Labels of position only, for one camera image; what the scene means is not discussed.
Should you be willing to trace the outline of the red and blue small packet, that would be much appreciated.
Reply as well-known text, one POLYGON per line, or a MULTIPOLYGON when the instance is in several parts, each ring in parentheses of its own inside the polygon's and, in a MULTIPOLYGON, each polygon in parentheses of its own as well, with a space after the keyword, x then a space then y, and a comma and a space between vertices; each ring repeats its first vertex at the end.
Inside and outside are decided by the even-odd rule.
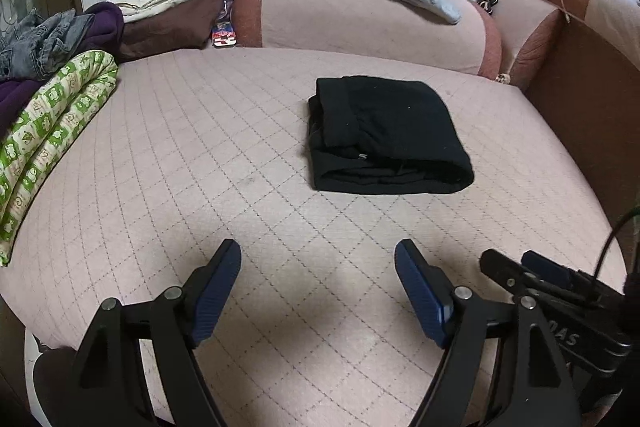
POLYGON ((236 33, 230 20, 221 20, 215 24, 212 41, 215 48, 230 48, 236 45, 236 33))

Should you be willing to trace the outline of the purple garment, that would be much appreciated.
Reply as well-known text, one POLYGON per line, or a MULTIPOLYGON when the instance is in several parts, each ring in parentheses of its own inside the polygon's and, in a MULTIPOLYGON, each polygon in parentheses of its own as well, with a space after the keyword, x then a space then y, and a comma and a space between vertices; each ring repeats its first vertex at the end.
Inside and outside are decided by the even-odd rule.
POLYGON ((48 18, 31 10, 1 33, 1 134, 6 135, 37 90, 81 52, 114 54, 124 16, 116 4, 99 2, 48 18))

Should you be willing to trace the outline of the green patterned rolled blanket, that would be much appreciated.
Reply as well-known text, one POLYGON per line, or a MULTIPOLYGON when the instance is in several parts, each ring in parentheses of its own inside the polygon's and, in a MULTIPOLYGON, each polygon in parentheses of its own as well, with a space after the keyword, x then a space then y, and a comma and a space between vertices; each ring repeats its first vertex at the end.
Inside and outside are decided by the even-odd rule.
POLYGON ((44 84, 1 141, 1 264, 41 185, 111 96, 118 65, 112 54, 76 55, 44 84))

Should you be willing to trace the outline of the pink quilted mattress cover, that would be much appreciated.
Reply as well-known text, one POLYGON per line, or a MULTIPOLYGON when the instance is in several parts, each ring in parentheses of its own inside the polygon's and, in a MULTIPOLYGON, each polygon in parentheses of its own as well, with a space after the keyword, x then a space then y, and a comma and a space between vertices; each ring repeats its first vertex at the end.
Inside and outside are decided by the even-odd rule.
POLYGON ((227 423, 405 426, 440 350, 396 275, 398 242, 501 300, 478 267, 486 249, 591 271, 608 231, 574 160, 514 87, 339 53, 181 50, 119 69, 32 202, 1 294, 45 345, 73 347, 104 299, 154 298, 230 237, 242 269, 196 354, 227 423), (351 75, 432 87, 474 183, 452 195, 314 190, 307 102, 318 78, 351 75))

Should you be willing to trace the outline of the black and gold small object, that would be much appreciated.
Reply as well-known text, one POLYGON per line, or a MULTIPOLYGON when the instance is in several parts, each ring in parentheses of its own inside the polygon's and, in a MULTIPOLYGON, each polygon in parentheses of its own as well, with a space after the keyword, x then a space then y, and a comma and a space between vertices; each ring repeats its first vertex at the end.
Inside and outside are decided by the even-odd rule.
POLYGON ((476 3, 483 11, 491 15, 494 12, 495 6, 499 3, 499 0, 476 0, 476 3))

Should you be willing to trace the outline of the dark brown cushion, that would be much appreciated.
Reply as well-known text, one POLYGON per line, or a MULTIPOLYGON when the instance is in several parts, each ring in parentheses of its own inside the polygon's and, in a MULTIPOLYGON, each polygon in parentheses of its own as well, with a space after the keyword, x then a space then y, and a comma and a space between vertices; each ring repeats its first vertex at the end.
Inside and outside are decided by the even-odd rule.
POLYGON ((189 0, 126 23, 117 60, 130 62, 178 49, 203 49, 223 4, 224 0, 189 0))

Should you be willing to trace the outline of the black pants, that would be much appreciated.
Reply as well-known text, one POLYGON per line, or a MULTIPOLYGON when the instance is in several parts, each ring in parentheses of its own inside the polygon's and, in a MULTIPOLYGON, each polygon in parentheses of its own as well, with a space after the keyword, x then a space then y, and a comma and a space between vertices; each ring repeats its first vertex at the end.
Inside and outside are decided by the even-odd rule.
POLYGON ((424 82, 319 78, 308 107, 317 191, 454 194, 475 180, 446 104, 424 82))

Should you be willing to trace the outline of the pink and brown pillow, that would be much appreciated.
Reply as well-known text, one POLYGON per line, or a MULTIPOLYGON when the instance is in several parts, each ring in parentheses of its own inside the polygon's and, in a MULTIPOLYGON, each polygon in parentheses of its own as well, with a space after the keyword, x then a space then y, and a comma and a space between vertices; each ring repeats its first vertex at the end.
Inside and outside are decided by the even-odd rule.
POLYGON ((492 18, 502 42, 500 72, 523 91, 570 24, 585 25, 639 65, 639 5, 630 0, 499 0, 492 18))

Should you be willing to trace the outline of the grey denim garment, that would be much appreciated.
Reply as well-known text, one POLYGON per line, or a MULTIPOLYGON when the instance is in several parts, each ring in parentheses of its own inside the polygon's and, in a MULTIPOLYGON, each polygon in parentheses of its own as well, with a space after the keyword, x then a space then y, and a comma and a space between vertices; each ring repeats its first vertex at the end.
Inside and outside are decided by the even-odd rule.
POLYGON ((42 18, 32 9, 1 34, 1 80, 49 80, 76 54, 93 19, 74 9, 42 18))

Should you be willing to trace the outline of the pink bolster with red ends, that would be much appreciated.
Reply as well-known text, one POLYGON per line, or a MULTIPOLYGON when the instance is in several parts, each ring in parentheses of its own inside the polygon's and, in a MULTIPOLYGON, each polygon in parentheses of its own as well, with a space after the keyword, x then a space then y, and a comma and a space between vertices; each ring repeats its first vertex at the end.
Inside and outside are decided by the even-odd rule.
POLYGON ((239 45, 372 56, 494 80, 502 44, 471 0, 448 0, 459 23, 396 0, 234 0, 239 45))

